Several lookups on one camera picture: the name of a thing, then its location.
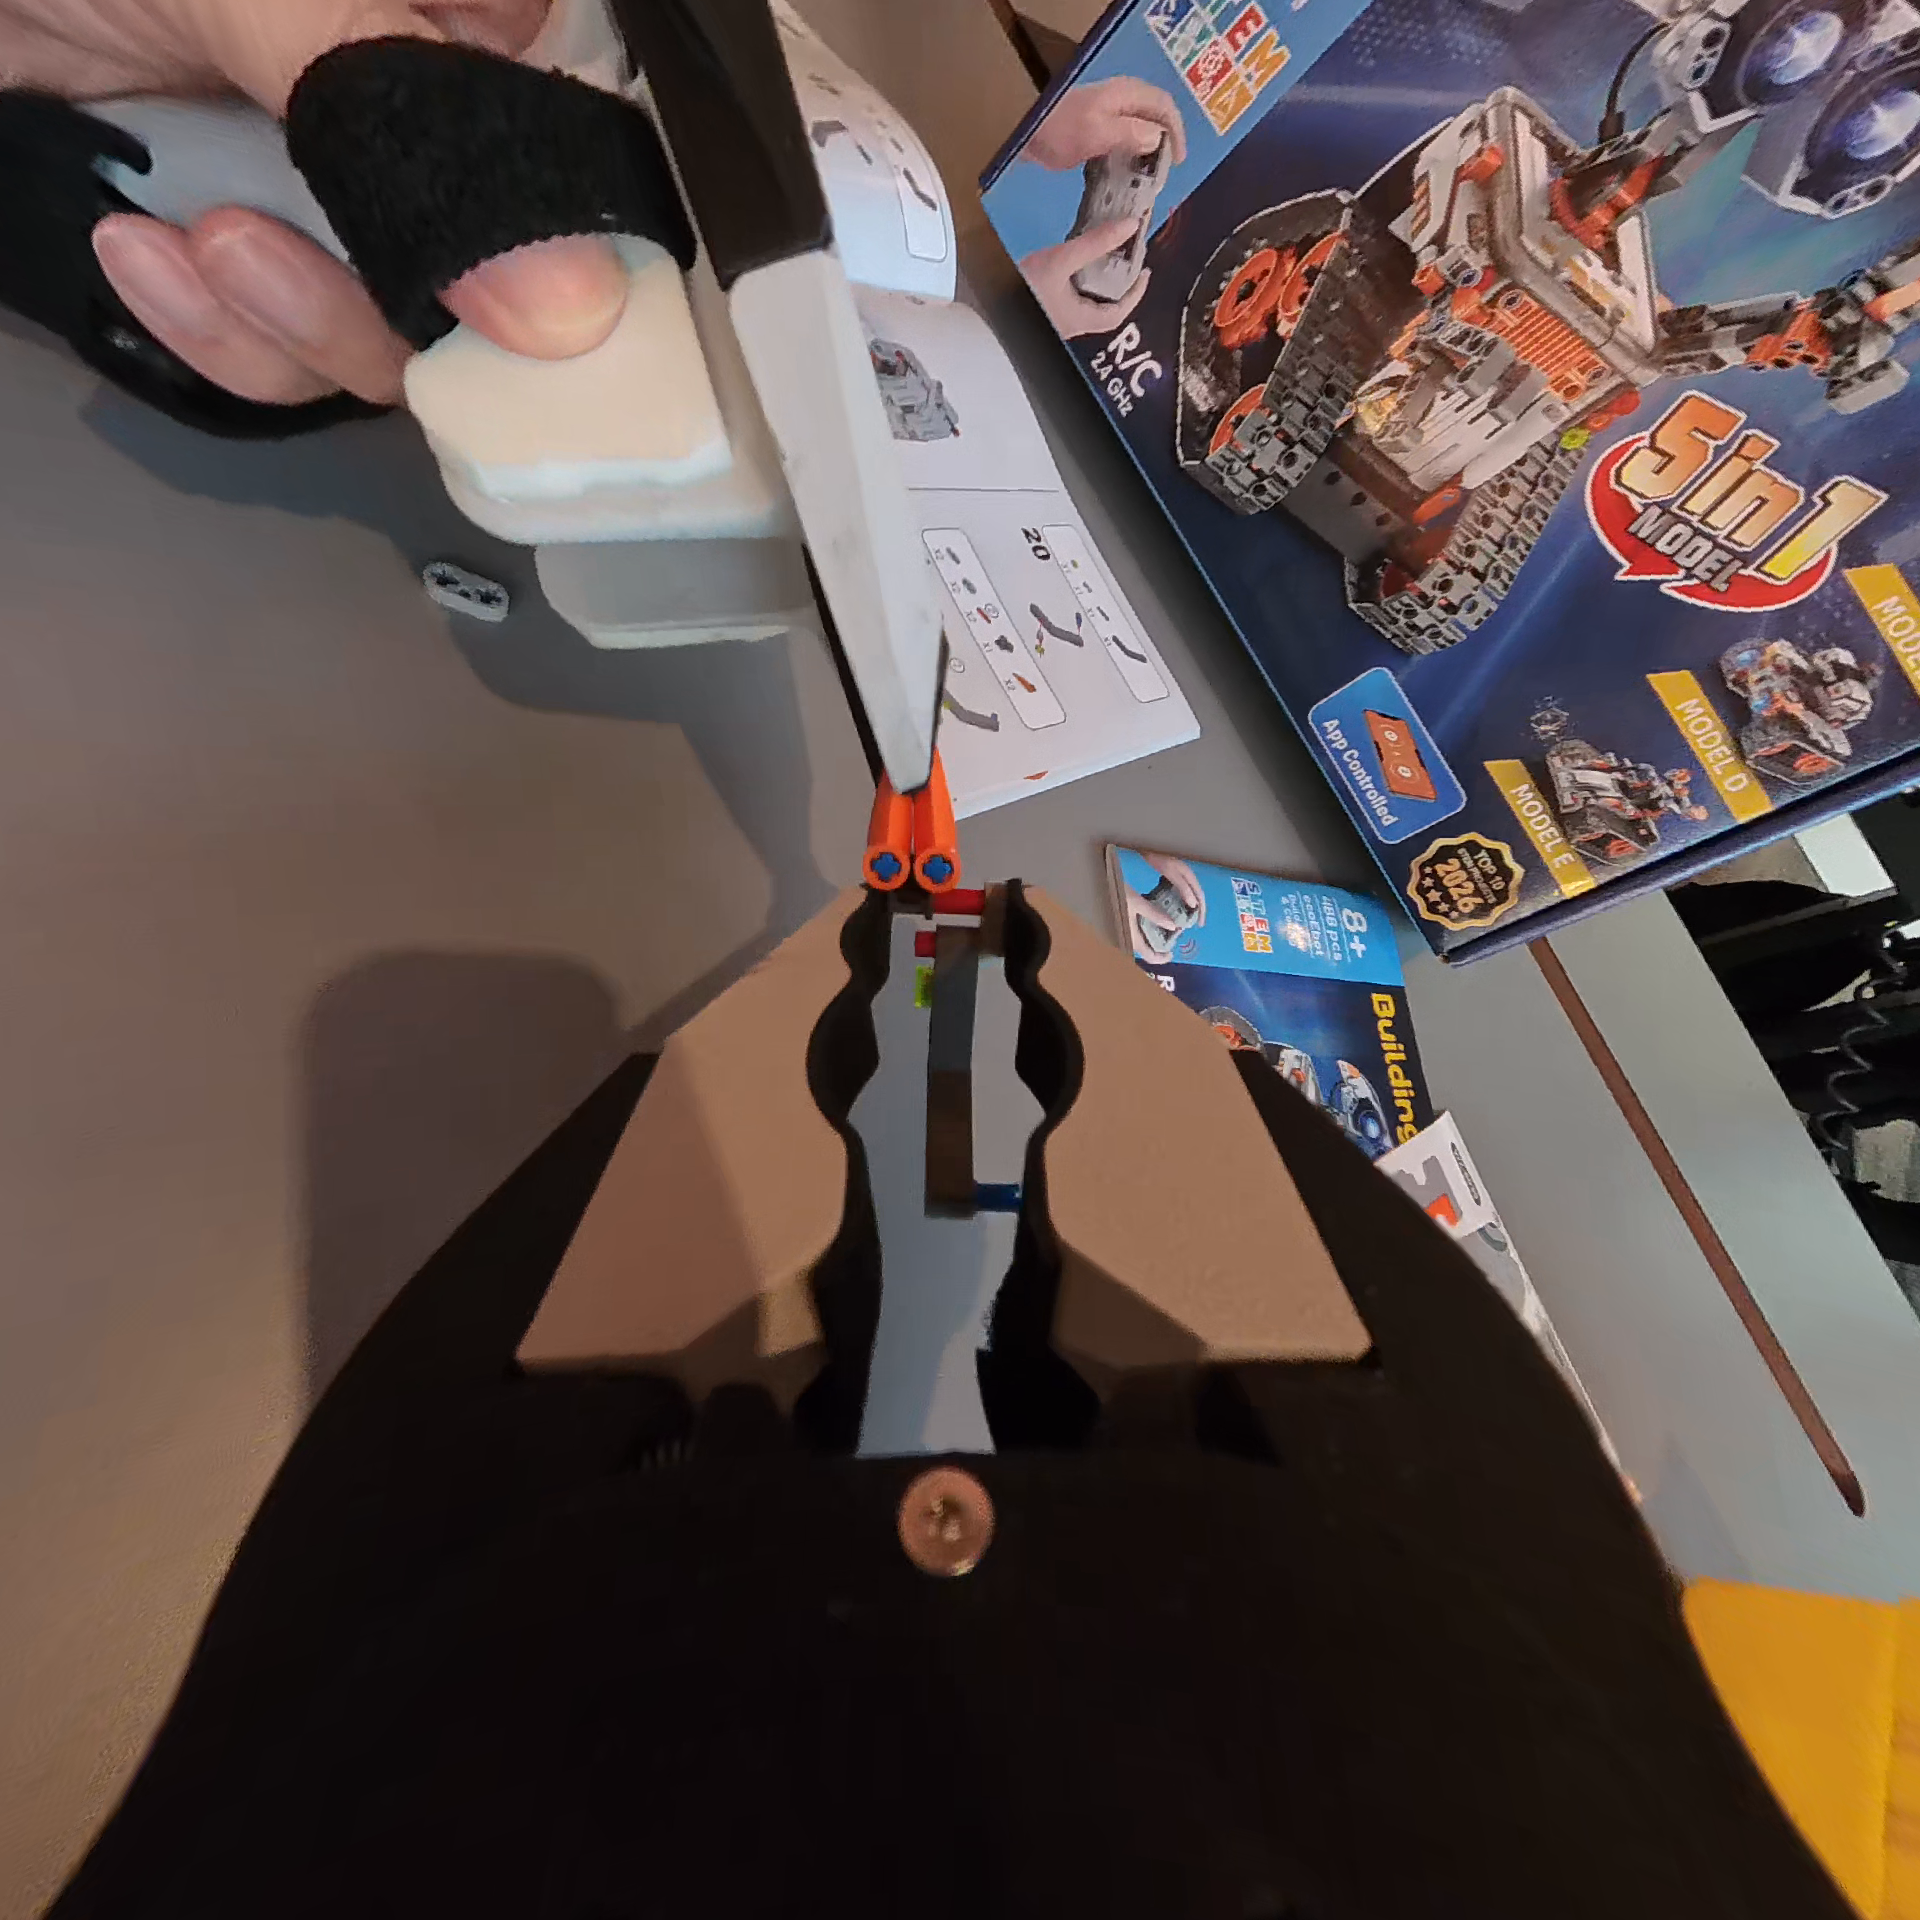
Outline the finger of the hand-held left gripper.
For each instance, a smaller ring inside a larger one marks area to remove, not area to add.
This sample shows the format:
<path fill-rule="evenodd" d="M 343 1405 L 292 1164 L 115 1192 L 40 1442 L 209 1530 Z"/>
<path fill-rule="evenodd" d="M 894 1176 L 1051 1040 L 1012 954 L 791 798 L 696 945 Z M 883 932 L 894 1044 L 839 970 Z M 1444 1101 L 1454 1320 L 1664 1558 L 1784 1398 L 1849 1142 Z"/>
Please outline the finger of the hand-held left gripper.
<path fill-rule="evenodd" d="M 801 252 L 734 276 L 727 311 L 883 770 L 912 794 L 937 740 L 942 590 L 848 276 Z"/>

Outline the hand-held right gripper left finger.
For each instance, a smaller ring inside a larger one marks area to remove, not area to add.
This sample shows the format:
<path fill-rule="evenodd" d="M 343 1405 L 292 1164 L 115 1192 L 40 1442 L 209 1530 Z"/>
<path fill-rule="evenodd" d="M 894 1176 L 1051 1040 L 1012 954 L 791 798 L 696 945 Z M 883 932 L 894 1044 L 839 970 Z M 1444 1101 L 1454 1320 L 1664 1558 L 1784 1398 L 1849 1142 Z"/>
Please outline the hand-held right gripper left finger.
<path fill-rule="evenodd" d="M 879 1231 L 851 1121 L 879 1064 L 884 903 L 848 888 L 657 1052 L 521 1337 L 528 1374 L 749 1384 L 855 1450 Z"/>

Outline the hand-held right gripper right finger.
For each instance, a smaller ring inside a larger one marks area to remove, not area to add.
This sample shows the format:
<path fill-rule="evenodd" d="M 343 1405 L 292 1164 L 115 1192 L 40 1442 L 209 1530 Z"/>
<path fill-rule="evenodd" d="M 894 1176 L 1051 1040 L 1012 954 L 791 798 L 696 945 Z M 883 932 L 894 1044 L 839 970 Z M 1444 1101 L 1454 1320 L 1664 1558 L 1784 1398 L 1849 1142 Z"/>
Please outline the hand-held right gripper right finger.
<path fill-rule="evenodd" d="M 999 890 L 999 954 L 1040 1120 L 992 1302 L 993 1448 L 1078 1448 L 1113 1391 L 1217 1364 L 1366 1360 L 1224 1041 L 1040 886 Z"/>

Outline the grey bent toy beam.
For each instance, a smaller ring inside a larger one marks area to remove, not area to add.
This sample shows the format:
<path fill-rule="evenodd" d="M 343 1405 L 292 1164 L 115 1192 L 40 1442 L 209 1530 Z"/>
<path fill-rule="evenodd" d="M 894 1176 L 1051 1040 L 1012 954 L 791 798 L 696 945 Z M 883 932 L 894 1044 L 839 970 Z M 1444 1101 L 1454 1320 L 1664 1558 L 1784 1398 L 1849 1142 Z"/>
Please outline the grey bent toy beam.
<path fill-rule="evenodd" d="M 1006 886 L 932 897 L 915 927 L 915 1002 L 927 1017 L 924 1208 L 927 1216 L 1017 1216 L 1022 1183 L 975 1176 L 974 1047 L 980 959 L 1001 954 Z"/>

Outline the grey desk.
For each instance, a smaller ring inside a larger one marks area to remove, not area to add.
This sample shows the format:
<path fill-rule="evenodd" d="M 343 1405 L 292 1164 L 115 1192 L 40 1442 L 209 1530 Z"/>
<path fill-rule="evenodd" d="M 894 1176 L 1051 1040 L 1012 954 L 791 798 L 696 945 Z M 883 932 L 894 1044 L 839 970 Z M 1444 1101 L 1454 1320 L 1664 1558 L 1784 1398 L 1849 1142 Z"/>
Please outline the grey desk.
<path fill-rule="evenodd" d="M 487 624 L 420 567 L 504 585 Z M 4 320 L 4 1914 L 123 1796 L 305 1413 L 630 1053 L 857 869 L 815 638 L 604 655 L 411 423 L 232 446 Z M 1916 1593 L 1916 1319 L 1661 897 L 1549 959 L 1398 925 L 1457 1118 L 1669 1556 Z"/>

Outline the person's left hand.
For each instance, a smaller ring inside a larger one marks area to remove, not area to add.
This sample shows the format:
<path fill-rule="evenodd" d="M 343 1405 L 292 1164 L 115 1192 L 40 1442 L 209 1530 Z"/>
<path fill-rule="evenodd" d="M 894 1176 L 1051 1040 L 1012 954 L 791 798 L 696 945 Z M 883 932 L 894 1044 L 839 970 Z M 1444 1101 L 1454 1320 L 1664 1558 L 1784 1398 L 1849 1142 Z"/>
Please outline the person's left hand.
<path fill-rule="evenodd" d="M 4 1 L 6 85 L 71 100 L 248 95 L 281 114 L 311 61 L 347 41 L 543 48 L 545 1 Z M 408 344 L 360 281 L 265 213 L 222 205 L 175 229 L 112 215 L 92 238 L 109 286 L 160 344 L 245 399 L 401 397 Z M 628 279 L 599 236 L 555 238 L 473 268 L 451 316 L 507 351 L 567 359 L 605 341 Z"/>

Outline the blue cover booklet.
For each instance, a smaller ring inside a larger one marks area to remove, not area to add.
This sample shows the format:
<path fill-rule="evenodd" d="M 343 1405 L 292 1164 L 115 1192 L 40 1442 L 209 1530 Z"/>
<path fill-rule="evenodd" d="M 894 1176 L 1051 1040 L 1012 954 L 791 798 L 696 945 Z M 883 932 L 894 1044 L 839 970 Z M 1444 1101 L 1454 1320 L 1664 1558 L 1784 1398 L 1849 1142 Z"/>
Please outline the blue cover booklet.
<path fill-rule="evenodd" d="M 1437 1114 L 1384 910 L 1312 880 L 1107 846 L 1119 944 L 1377 1160 Z"/>

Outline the open white instruction manual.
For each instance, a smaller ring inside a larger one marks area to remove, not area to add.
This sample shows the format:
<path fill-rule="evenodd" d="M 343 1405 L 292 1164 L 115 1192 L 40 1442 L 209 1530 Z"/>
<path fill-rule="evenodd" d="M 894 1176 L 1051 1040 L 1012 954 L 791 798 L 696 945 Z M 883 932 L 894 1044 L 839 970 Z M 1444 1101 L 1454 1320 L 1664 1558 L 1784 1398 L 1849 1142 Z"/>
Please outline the open white instruction manual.
<path fill-rule="evenodd" d="M 1014 362 L 957 294 L 935 157 L 791 5 L 788 74 L 869 344 L 879 407 L 942 586 L 939 752 L 957 818 L 1198 737 L 1117 591 Z"/>

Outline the blue toy robot box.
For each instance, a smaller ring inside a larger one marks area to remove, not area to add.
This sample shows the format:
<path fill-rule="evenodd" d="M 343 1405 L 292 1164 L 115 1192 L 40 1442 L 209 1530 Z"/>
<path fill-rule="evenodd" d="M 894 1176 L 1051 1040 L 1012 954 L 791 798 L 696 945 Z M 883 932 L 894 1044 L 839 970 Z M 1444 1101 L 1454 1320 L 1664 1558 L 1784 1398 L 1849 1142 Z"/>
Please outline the blue toy robot box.
<path fill-rule="evenodd" d="M 980 178 L 1448 962 L 1916 786 L 1917 10 L 1108 5 Z"/>

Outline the yellow plastic bin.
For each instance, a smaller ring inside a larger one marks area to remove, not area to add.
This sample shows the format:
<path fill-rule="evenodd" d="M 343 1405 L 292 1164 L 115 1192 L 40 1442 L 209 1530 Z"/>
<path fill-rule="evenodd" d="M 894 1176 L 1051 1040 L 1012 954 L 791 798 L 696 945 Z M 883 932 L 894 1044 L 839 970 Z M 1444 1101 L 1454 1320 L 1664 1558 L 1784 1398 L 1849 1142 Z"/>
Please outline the yellow plastic bin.
<path fill-rule="evenodd" d="M 1696 1652 L 1767 1784 L 1859 1914 L 1917 1914 L 1917 1598 L 1699 1578 Z"/>

